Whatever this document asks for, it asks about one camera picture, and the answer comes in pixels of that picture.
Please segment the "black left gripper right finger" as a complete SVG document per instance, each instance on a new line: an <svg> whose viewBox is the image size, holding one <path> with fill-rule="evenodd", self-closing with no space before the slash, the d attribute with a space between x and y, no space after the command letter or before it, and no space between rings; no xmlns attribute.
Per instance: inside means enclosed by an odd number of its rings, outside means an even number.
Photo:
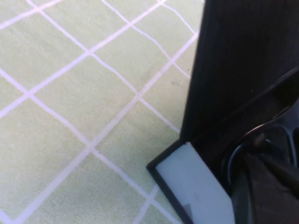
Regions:
<svg viewBox="0 0 299 224"><path fill-rule="evenodd" d="M263 162L281 182L299 181L299 169L293 165L270 155L263 155Z"/></svg>

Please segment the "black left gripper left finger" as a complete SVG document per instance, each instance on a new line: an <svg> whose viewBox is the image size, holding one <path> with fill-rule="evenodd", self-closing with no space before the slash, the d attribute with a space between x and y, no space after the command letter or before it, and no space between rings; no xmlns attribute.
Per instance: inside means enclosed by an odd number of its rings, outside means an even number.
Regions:
<svg viewBox="0 0 299 224"><path fill-rule="evenodd" d="M281 182L266 167L263 155L242 157L231 198L237 224L299 222L299 182Z"/></svg>

